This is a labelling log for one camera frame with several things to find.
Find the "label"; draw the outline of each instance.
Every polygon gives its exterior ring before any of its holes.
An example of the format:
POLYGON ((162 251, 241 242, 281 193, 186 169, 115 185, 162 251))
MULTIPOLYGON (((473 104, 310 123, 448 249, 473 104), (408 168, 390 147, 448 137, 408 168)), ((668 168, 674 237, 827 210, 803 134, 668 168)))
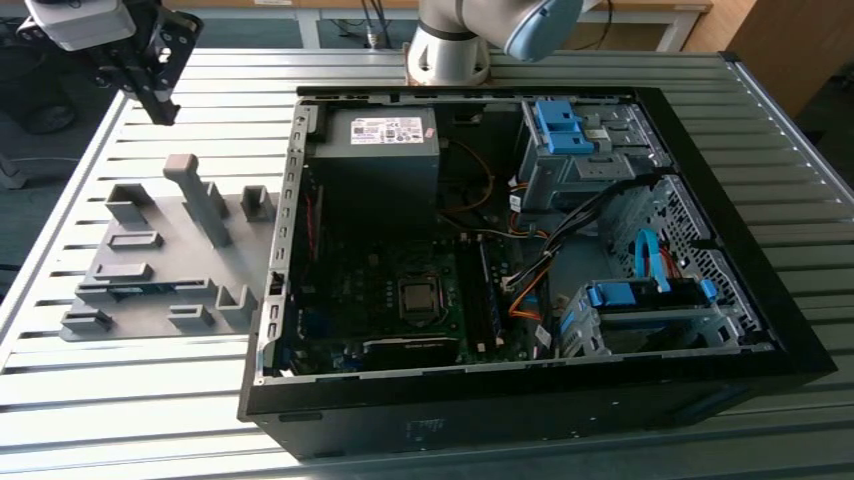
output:
POLYGON ((522 213, 522 197, 520 195, 510 196, 510 209, 517 213, 522 213))
POLYGON ((425 143, 421 117, 357 118, 350 123, 350 144, 425 143))
POLYGON ((537 331, 534 332, 534 336, 540 340, 540 343, 546 345, 546 347, 552 347, 552 334, 546 331, 542 325, 537 326, 537 331))
POLYGON ((596 140, 608 140, 609 131, 605 128, 598 128, 596 130, 585 130, 585 135, 588 138, 593 138, 596 140))

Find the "wooden cabinet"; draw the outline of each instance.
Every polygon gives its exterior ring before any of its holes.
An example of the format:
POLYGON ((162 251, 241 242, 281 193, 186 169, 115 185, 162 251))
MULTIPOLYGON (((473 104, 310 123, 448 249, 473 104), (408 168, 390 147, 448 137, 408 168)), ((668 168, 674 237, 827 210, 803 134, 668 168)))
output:
POLYGON ((854 1, 715 0, 684 50, 736 52, 796 116, 854 57, 854 1))

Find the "power supply label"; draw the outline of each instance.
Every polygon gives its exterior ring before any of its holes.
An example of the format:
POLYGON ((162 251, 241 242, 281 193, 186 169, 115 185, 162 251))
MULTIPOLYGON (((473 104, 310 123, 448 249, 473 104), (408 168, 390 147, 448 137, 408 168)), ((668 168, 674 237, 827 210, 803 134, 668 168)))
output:
POLYGON ((421 117, 357 118, 350 122, 350 144, 425 143, 421 117))

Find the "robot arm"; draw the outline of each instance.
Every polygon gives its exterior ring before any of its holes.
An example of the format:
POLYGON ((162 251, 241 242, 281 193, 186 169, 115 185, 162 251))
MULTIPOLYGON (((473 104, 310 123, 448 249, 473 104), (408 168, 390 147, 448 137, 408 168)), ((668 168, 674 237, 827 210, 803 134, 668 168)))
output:
POLYGON ((202 20, 161 0, 27 0, 27 8, 19 39, 63 50, 99 85, 115 85, 139 100, 157 125, 173 125, 179 106, 170 98, 202 20))
POLYGON ((600 0, 421 0, 408 56, 424 85, 478 85, 489 76, 486 42, 525 62, 542 60, 566 41, 582 11, 600 0))
MULTIPOLYGON (((139 100, 157 125, 173 125, 170 100, 202 34, 202 20, 162 0, 26 0, 31 17, 18 36, 61 49, 83 63, 97 83, 139 100)), ((486 81, 486 41, 524 61, 549 55, 600 0, 422 0, 408 73, 425 85, 486 81)))

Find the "slotted aluminum surface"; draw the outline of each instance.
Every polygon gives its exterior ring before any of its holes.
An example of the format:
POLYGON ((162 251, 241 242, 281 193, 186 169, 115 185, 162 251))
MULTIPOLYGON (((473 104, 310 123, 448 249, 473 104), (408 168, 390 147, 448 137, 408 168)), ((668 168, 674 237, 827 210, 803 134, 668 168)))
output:
POLYGON ((0 310, 0 472, 10 478, 852 478, 852 194, 739 64, 716 55, 573 53, 494 58, 501 85, 665 90, 840 372, 668 433, 301 465, 235 419, 242 336, 66 343, 57 336, 119 182, 177 194, 170 153, 201 157, 223 194, 281 187, 298 85, 400 85, 404 57, 362 51, 199 50, 155 127, 117 100, 0 310))

